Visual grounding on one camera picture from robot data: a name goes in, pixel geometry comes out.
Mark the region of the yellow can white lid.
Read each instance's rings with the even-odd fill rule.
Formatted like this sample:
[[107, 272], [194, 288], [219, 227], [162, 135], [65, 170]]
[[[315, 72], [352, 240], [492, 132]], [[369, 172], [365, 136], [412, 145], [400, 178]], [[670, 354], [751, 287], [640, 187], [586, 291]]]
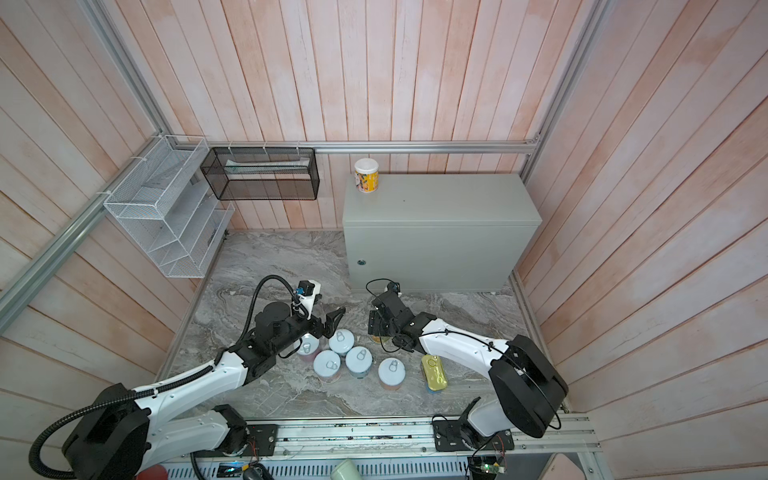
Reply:
[[361, 158], [354, 163], [355, 186], [358, 191], [372, 193], [378, 188], [379, 163], [373, 158]]

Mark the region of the orange can pull tab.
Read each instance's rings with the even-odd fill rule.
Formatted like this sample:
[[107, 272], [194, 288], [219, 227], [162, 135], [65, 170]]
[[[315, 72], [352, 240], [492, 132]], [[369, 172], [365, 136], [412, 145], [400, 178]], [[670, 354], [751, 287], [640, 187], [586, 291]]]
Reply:
[[385, 389], [397, 390], [406, 378], [405, 365], [397, 358], [386, 358], [379, 364], [378, 377]]

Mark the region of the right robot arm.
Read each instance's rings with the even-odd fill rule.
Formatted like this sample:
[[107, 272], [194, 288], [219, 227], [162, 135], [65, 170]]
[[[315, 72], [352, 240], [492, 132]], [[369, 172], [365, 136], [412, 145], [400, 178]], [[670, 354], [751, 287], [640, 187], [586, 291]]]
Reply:
[[562, 428], [558, 409], [569, 387], [529, 337], [492, 339], [427, 312], [415, 314], [402, 302], [394, 281], [373, 296], [371, 305], [369, 334], [390, 338], [396, 350], [437, 356], [490, 380], [493, 398], [478, 397], [458, 419], [433, 423], [434, 433], [445, 441], [481, 449], [512, 428], [537, 439], [549, 429]]

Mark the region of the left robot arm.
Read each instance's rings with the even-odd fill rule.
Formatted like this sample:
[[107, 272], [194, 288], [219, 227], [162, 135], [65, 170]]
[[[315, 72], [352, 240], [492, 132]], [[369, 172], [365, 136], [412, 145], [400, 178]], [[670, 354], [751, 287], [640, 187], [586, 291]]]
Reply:
[[188, 453], [242, 453], [249, 427], [233, 407], [220, 405], [187, 420], [180, 414], [260, 378], [277, 360], [294, 355], [305, 336], [331, 338], [346, 313], [340, 307], [324, 318], [313, 314], [321, 297], [317, 281], [290, 287], [271, 274], [257, 286], [269, 281], [287, 288], [287, 302], [271, 302], [262, 311], [250, 308], [237, 340], [213, 360], [138, 389], [114, 384], [91, 405], [56, 420], [31, 444], [32, 471], [48, 479], [133, 479]]

